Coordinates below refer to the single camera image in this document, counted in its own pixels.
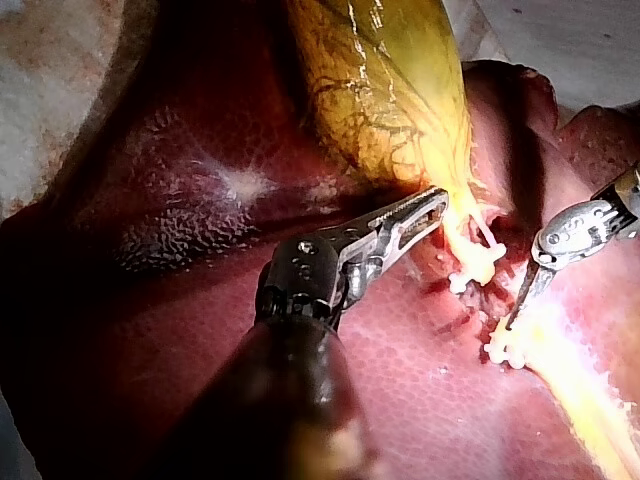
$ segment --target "yellow fat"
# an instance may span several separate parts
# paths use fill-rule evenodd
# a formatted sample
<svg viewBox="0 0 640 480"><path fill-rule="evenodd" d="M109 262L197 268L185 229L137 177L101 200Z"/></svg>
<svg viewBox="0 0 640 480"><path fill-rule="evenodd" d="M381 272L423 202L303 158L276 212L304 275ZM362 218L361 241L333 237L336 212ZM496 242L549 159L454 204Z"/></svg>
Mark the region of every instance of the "yellow fat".
<svg viewBox="0 0 640 480"><path fill-rule="evenodd" d="M548 385L566 413L573 435L611 480L640 479L637 432L629 421L631 404L617 398L608 376L598 374L583 358L576 341L556 321L559 307L551 302L526 310L505 329L504 318L485 346L495 363L529 367Z"/></svg>

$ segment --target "metal jaw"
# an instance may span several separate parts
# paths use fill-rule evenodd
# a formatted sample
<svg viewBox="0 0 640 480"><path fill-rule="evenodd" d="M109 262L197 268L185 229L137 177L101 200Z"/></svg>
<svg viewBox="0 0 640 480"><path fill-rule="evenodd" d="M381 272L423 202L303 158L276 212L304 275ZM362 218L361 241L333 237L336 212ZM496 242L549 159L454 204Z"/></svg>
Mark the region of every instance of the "metal jaw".
<svg viewBox="0 0 640 480"><path fill-rule="evenodd" d="M531 254L541 267L559 271L590 257L612 238L618 212L605 200L578 203L558 213L536 235Z"/></svg>
<svg viewBox="0 0 640 480"><path fill-rule="evenodd" d="M431 188L350 222L280 243L261 274L256 320L298 314L337 327L340 313L418 241L438 228L448 207Z"/></svg>

